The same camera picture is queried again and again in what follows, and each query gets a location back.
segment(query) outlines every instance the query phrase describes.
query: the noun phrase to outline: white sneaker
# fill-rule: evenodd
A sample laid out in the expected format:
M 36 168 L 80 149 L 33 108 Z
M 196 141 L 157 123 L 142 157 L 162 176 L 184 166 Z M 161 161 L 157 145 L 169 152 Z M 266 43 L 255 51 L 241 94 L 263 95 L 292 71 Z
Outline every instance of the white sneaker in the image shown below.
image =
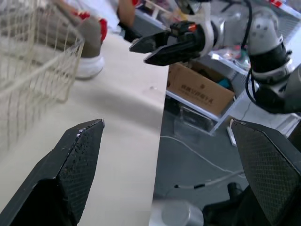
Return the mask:
M 96 77 L 104 67 L 102 54 L 93 58 L 81 58 L 77 70 L 76 79 L 89 80 Z

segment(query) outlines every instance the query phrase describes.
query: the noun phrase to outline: red object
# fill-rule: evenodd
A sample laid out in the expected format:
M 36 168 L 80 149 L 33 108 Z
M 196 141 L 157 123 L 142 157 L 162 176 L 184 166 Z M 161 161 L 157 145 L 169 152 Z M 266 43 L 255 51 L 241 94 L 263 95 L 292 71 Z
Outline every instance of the red object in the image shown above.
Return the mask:
M 100 19 L 99 23 L 101 26 L 101 33 L 102 33 L 101 40 L 103 41 L 108 33 L 108 22 L 105 19 Z
M 279 0 L 269 0 L 270 3 L 272 3 L 274 6 L 276 7 L 280 7 L 282 6 L 282 1 L 279 1 Z
M 140 0 L 132 0 L 133 6 L 137 6 L 140 3 Z
M 85 20 L 85 19 L 91 17 L 91 14 L 88 12 L 73 12 L 73 14 L 75 16 L 79 16 L 82 20 Z M 107 33 L 108 33 L 108 22 L 103 18 L 99 19 L 98 21 L 100 24 L 100 29 L 101 29 L 100 32 L 102 35 L 101 41 L 103 42 L 103 40 L 105 39 L 105 37 L 107 36 Z
M 191 32 L 195 32 L 197 30 L 197 26 L 195 24 L 190 25 L 188 30 L 191 31 Z

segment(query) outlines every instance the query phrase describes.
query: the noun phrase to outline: metal shelf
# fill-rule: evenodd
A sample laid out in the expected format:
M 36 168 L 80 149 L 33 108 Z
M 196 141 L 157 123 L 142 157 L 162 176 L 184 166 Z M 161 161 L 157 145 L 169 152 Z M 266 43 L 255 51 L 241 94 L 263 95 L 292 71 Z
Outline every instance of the metal shelf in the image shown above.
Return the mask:
M 270 0 L 270 2 L 278 2 L 279 0 Z M 272 3 L 275 7 L 281 9 L 282 11 L 286 12 L 289 15 L 292 15 L 293 17 L 301 20 L 301 13 L 294 10 L 292 7 L 282 3 L 281 6 L 277 6 L 277 3 Z
M 212 113 L 206 111 L 205 109 L 194 105 L 193 103 L 185 100 L 182 97 L 179 97 L 178 95 L 176 95 L 176 94 L 174 94 L 174 93 L 172 93 L 172 92 L 170 92 L 168 90 L 166 90 L 166 95 L 169 96 L 169 97 L 171 97 L 171 98 L 173 98 L 173 99 L 175 99 L 175 100 L 177 100 L 177 101 L 179 101 L 182 104 L 185 104 L 186 106 L 188 106 L 188 107 L 192 108 L 193 110 L 195 110 L 195 111 L 197 111 L 197 112 L 199 112 L 199 113 L 207 116 L 208 118 L 210 118 L 210 119 L 212 119 L 214 121 L 219 121 L 220 120 L 219 116 L 216 116 L 215 114 L 212 114 Z
M 223 63 L 224 65 L 232 68 L 234 71 L 236 71 L 238 73 L 241 73 L 244 76 L 246 76 L 248 74 L 248 72 L 246 70 L 244 70 L 243 68 L 241 68 L 238 65 L 236 65 L 233 61 L 227 60 L 227 59 L 221 57 L 220 55 L 218 55 L 214 51 L 211 51 L 209 53 L 209 56 L 211 57 L 211 59 L 217 60 L 217 61 Z

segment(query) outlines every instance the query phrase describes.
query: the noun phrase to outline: black cable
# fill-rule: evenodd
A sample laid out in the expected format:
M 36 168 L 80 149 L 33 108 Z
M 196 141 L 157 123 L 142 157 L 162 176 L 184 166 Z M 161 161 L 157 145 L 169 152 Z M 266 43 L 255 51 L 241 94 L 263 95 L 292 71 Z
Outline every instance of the black cable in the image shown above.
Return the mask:
M 250 90 L 249 90 L 249 80 L 251 77 L 251 84 L 252 84 L 252 91 L 253 91 L 253 95 L 255 94 L 255 83 L 254 83 L 254 78 L 251 75 L 252 73 L 252 69 L 249 70 L 248 75 L 246 76 L 246 83 L 245 83 L 245 88 L 246 88 L 246 94 L 248 96 L 248 98 L 258 107 L 262 108 L 263 110 L 269 112 L 269 113 L 273 113 L 273 114 L 285 114 L 287 112 L 285 112 L 284 109 L 280 109 L 280 108 L 270 108 L 270 107 L 266 107 L 263 106 L 259 103 L 257 103 L 257 101 L 251 96 L 250 94 Z
M 248 19 L 248 24 L 246 26 L 245 36 L 244 36 L 243 42 L 241 43 L 241 46 L 240 46 L 241 49 L 245 49 L 246 42 L 248 40 L 250 30 L 251 30 L 252 20 L 253 20 L 253 10 L 252 10 L 251 2 L 250 2 L 250 0 L 244 0 L 244 2 L 246 3 L 246 5 L 249 9 L 249 19 Z

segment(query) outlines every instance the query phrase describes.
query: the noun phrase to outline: robotic arm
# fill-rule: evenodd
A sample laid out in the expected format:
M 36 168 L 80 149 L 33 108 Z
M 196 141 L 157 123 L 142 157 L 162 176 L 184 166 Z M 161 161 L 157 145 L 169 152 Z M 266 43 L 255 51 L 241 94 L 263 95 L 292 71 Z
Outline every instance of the robotic arm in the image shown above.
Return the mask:
M 278 18 L 267 7 L 252 8 L 248 0 L 249 14 L 228 17 L 210 16 L 210 2 L 181 0 L 178 6 L 189 14 L 190 21 L 170 26 L 169 30 L 135 42 L 130 51 L 152 52 L 145 63 L 170 65 L 202 57 L 211 50 L 241 45 L 249 54 L 251 69 L 247 76 L 246 90 L 249 98 L 270 113 L 301 112 L 301 66 L 293 67 L 278 36 Z M 248 89 L 251 79 L 253 96 Z M 255 90 L 254 83 L 259 84 Z

